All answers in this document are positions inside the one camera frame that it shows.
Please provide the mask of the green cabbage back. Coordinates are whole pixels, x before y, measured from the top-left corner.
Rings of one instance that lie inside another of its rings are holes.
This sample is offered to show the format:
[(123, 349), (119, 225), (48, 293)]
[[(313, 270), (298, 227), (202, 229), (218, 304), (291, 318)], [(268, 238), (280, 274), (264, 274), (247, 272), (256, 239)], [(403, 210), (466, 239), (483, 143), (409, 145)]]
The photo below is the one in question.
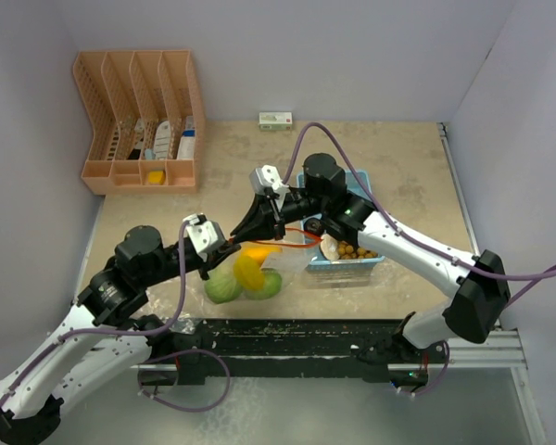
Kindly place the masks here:
[(274, 269), (264, 269), (264, 284), (259, 290), (246, 290), (245, 297), (252, 300), (271, 299), (278, 295), (283, 287), (283, 278)]

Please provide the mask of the green cabbage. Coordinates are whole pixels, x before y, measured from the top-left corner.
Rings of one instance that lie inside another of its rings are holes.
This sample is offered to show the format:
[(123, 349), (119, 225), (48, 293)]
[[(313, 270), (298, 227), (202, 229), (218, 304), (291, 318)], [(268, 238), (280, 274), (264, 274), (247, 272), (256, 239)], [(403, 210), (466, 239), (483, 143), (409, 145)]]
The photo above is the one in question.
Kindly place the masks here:
[(246, 290), (245, 297), (252, 300), (271, 299), (278, 295), (283, 287), (283, 278), (274, 269), (264, 269), (264, 284), (259, 290)]
[(214, 304), (224, 304), (238, 299), (243, 288), (234, 276), (231, 266), (209, 272), (209, 280), (204, 283), (204, 292)]

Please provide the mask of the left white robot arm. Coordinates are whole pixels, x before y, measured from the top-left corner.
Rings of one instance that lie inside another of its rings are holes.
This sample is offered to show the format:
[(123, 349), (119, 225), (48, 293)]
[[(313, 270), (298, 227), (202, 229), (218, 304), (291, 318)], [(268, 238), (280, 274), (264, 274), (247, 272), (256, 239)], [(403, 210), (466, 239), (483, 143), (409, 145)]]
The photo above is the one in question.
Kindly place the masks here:
[(153, 226), (131, 229), (57, 329), (0, 380), (1, 442), (39, 444), (75, 402), (123, 369), (168, 360), (179, 338), (171, 330), (179, 316), (166, 322), (156, 315), (135, 318), (148, 302), (147, 290), (191, 272), (206, 278), (239, 249), (216, 223), (199, 216), (185, 220), (168, 247)]

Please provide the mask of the green cabbage front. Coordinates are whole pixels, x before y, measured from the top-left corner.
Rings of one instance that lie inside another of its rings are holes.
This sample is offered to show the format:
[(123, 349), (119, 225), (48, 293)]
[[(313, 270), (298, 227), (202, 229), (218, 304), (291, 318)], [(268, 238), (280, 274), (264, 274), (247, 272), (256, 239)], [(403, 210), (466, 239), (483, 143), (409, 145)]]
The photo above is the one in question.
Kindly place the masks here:
[(224, 304), (238, 299), (243, 288), (234, 276), (231, 266), (209, 272), (209, 280), (204, 283), (204, 292), (214, 304)]

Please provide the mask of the clear orange zip bag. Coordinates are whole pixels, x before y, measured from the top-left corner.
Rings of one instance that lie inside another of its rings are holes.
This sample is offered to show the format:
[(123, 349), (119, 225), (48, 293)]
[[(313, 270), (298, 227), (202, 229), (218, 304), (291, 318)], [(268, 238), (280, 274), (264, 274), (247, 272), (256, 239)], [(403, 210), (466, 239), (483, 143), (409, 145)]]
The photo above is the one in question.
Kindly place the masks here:
[(208, 302), (222, 305), (238, 299), (262, 301), (282, 293), (305, 272), (321, 238), (297, 228), (285, 241), (244, 244), (203, 283)]

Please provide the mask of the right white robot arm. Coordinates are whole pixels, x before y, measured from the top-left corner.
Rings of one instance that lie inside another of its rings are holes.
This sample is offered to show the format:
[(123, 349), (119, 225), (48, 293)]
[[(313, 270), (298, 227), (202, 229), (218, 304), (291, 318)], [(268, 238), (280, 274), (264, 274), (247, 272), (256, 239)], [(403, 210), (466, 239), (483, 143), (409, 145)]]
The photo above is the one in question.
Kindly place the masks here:
[(453, 337), (474, 344), (486, 341), (510, 298), (497, 254), (486, 250), (475, 256), (393, 220), (366, 192), (349, 190), (346, 172), (328, 154), (308, 156), (303, 173), (303, 185), (292, 187), (273, 166), (255, 169), (250, 174), (255, 197), (232, 231), (233, 241), (278, 240), (289, 223), (317, 216), (332, 238), (395, 261), (447, 297), (447, 302), (403, 320), (393, 342), (401, 361), (416, 362), (427, 347)]

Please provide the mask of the orange fruit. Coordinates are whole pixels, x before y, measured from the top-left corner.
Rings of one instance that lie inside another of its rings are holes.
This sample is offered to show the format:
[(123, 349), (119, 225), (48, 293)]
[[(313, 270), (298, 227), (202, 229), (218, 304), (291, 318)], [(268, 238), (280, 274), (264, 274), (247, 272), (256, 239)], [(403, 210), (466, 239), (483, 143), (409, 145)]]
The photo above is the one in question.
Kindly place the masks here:
[(262, 266), (264, 261), (272, 253), (282, 253), (283, 250), (276, 246), (254, 246), (248, 247), (241, 250), (241, 255), (248, 257), (256, 262), (258, 266)]

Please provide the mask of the yellow starfruit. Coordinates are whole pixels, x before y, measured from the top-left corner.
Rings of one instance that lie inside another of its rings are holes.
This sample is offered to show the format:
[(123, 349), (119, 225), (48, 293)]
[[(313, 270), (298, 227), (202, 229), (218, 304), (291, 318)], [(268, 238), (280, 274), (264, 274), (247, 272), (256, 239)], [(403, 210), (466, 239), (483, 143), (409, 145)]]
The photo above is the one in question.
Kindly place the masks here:
[(248, 257), (239, 256), (234, 261), (234, 277), (246, 290), (259, 290), (264, 284), (264, 274), (261, 267)]

